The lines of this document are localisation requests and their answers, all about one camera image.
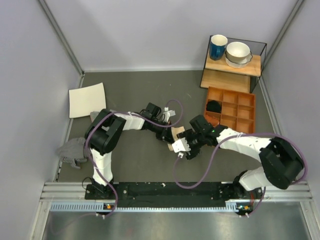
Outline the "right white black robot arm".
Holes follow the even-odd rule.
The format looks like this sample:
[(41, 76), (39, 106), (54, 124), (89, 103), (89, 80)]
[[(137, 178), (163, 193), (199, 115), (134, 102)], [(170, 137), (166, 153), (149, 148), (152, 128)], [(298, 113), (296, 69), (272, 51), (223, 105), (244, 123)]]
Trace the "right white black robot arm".
[(305, 169), (297, 149), (280, 136), (259, 137), (221, 124), (213, 126), (203, 115), (194, 117), (190, 124), (191, 129), (179, 134), (188, 159), (196, 157), (203, 146), (210, 146), (246, 155), (261, 164), (256, 169), (244, 170), (233, 180), (232, 189), (239, 198), (269, 186), (286, 190)]

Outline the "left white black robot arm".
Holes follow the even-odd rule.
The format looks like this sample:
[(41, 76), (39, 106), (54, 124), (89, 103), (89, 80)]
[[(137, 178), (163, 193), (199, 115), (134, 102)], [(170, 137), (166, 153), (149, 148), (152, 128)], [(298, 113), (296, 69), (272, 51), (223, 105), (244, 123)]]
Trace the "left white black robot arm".
[(85, 133), (85, 150), (93, 164), (91, 183), (86, 186), (86, 200), (103, 200), (114, 197), (112, 152), (124, 131), (148, 130), (158, 140), (168, 144), (174, 142), (170, 117), (174, 110), (149, 103), (140, 112), (116, 112), (101, 110)]

